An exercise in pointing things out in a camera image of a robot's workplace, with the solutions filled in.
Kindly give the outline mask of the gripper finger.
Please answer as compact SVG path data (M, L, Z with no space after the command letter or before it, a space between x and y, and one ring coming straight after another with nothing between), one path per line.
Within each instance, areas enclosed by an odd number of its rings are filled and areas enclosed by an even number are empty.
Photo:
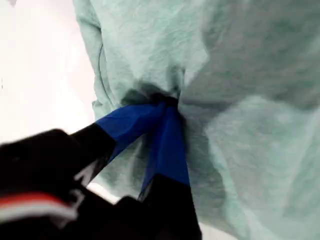
M175 230L199 230L177 101L168 99L165 104L164 116L152 133L139 200Z
M89 156L77 174L83 177L82 183L88 185L124 149L140 136L150 133L162 120L166 109L163 99L127 105L71 134Z

